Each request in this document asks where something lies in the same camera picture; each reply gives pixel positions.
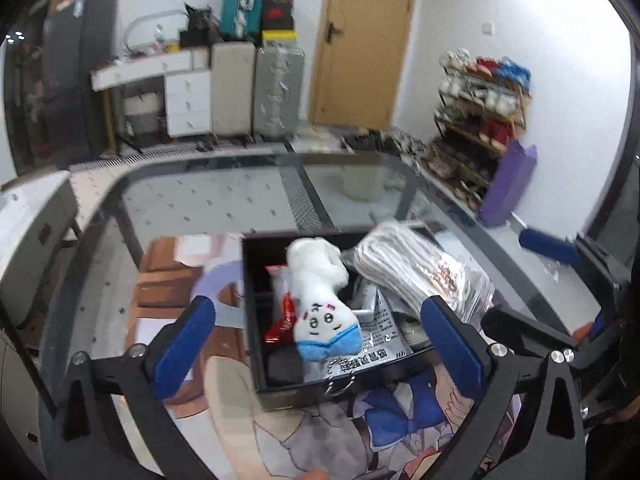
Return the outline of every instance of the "open storage box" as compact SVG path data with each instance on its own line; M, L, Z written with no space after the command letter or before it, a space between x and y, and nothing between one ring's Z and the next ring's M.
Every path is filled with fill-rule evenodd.
M416 229L436 245L436 240L423 229ZM246 336L254 376L255 389L265 410L302 407L335 400L344 395L366 392L385 383L400 381L438 361L431 346L415 351L406 357L397 358L379 366L364 370L352 370L333 379L303 382L302 359L291 346L291 351L282 352L276 366L286 368L291 380L270 379L269 358L275 349L264 343L264 335L273 325L274 297L271 277L266 266L286 264L287 247L297 238L322 237L341 250L352 248L369 232L368 229L322 232L314 235L295 233L251 234L242 241L244 265L244 308L246 311ZM350 272L349 285L338 296L348 303L353 291L356 275Z

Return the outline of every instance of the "blue bow tie illustration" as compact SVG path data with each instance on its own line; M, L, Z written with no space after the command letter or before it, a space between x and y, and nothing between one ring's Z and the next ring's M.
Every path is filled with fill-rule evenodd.
M407 383L414 395L413 418L406 416L393 392L388 388L371 390L363 399L371 406L364 417L373 447L391 446L409 434L423 428L432 428L447 420L438 405L435 390L429 384L427 373L415 375Z

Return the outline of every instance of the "purple box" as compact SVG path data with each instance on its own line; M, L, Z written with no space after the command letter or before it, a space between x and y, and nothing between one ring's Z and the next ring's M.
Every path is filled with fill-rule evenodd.
M525 149L517 140L509 143L478 212L478 221L482 225L504 225L518 205L537 163L535 146Z

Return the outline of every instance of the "teal suitcase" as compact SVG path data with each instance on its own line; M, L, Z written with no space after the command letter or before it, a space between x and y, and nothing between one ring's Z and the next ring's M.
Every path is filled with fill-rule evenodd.
M235 40L260 33L262 0L224 0L220 32Z

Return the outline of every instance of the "door frame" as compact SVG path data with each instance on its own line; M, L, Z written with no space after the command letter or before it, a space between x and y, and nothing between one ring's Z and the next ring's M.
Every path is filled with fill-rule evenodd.
M316 31L316 51L314 54L314 62L311 71L311 80L309 83L309 101L308 101L308 119L311 124L316 122L316 115L318 112L318 96L319 89L318 85L320 83L320 68L322 66L322 56L324 54L324 48L326 43L324 38L326 36L326 24L327 18L329 15L329 4L331 0L322 0L322 7L320 12L320 21L318 22L318 30ZM391 116L393 111L396 109L396 99L398 98L398 87L400 86L400 79L402 77L402 72L404 69L404 63L406 62L406 50L409 43L409 36L411 34L411 21L414 15L414 7L415 0L409 0L409 9L405 18L405 27L406 27L406 41L404 42L404 52L402 53L402 66L400 69L400 73L398 74L398 81L396 82L396 95L394 97L394 102L391 110Z

